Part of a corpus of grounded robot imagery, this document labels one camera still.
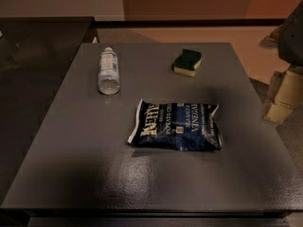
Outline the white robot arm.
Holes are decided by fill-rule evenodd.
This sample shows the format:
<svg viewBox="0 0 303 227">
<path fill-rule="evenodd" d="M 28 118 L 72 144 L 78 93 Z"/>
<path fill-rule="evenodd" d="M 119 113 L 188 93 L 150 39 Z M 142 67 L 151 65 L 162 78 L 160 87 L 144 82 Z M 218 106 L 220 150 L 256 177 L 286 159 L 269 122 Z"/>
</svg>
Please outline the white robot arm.
<svg viewBox="0 0 303 227">
<path fill-rule="evenodd" d="M 283 24 L 258 45 L 267 49 L 276 48 L 282 60 L 295 66 L 303 66 L 303 0 Z"/>
</svg>

